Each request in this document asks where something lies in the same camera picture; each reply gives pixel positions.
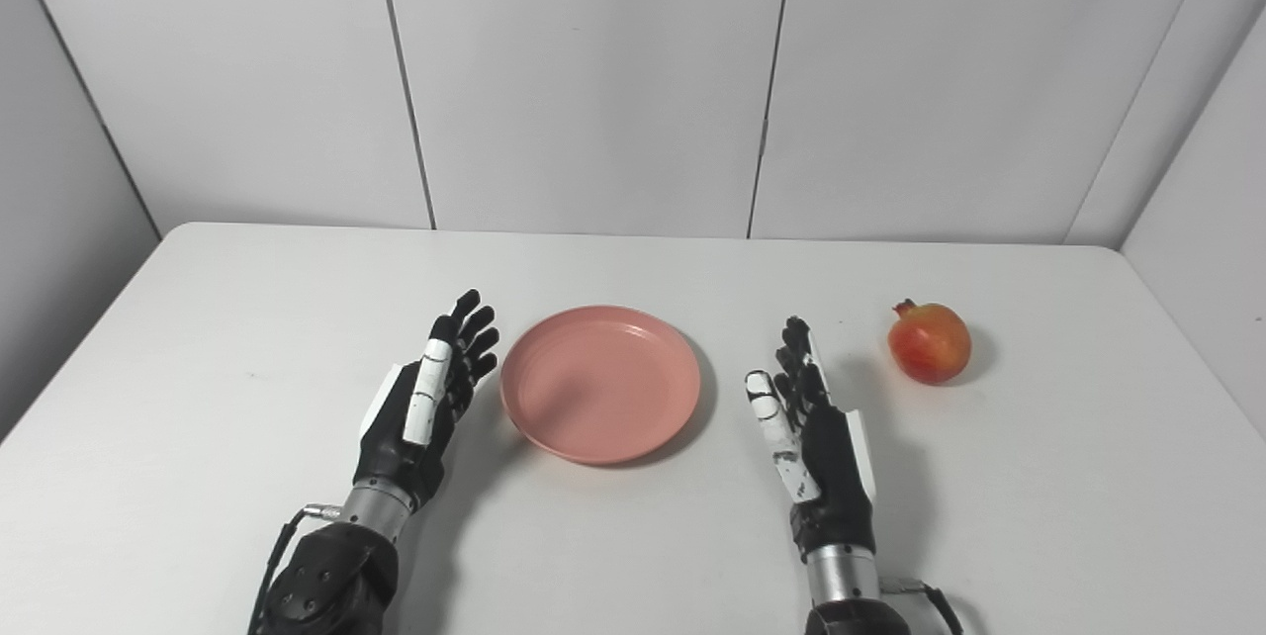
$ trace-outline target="table surface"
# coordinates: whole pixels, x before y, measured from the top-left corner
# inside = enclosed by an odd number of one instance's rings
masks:
[[[881,573],[942,587],[968,631],[1266,621],[1266,445],[1117,253],[187,224],[0,445],[0,630],[243,631],[279,525],[343,498],[385,368],[468,287],[508,342],[591,302],[660,315],[700,409],[651,459],[580,467],[518,436],[492,374],[401,539],[389,631],[800,632],[742,388],[791,314],[866,415]],[[886,353],[908,296],[972,329],[951,387]]]

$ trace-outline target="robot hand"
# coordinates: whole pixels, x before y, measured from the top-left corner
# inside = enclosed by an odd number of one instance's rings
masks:
[[[282,527],[251,612],[249,635],[377,635],[395,596],[395,541],[444,477],[441,463],[475,386],[496,368],[492,307],[475,288],[430,329],[422,359],[392,366],[361,428],[352,491],[339,507],[308,505]],[[304,516],[335,521],[299,540],[273,568]]]
[[[362,424],[353,483],[398,491],[392,496],[406,507],[405,517],[436,496],[453,428],[479,379],[496,368],[496,355],[489,353],[500,338],[489,328],[492,306],[476,311],[479,305],[479,292],[471,288],[451,315],[436,319],[422,359],[392,366]],[[356,516],[354,510],[344,516]]]
[[[841,412],[818,363],[809,325],[793,315],[775,354],[782,373],[747,373],[747,397],[784,486],[791,535],[809,568],[805,632],[909,635],[880,597],[871,527],[875,478],[861,414]]]

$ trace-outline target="robotic hand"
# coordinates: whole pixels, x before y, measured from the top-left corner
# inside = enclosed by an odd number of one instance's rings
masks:
[[[747,398],[791,495],[791,535],[809,568],[813,610],[806,635],[909,635],[880,600],[871,515],[875,477],[861,412],[832,405],[809,325],[793,315],[775,352],[782,373],[747,373]],[[920,581],[884,584],[886,592],[922,592],[962,632],[941,591]]]
[[[392,366],[361,428],[361,457],[342,507],[308,505],[277,539],[248,635],[377,635],[395,596],[396,538],[436,496],[441,458],[475,386],[496,368],[492,307],[475,288],[430,329],[420,361]],[[299,540],[272,572],[304,516],[334,521]]]

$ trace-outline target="silver metal wrist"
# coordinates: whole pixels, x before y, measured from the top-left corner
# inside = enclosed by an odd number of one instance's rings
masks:
[[[879,570],[870,549],[830,544],[809,552],[804,560],[815,606],[857,598],[879,600]]]
[[[395,544],[413,514],[413,500],[384,478],[362,478],[352,486],[339,521],[379,533]]]

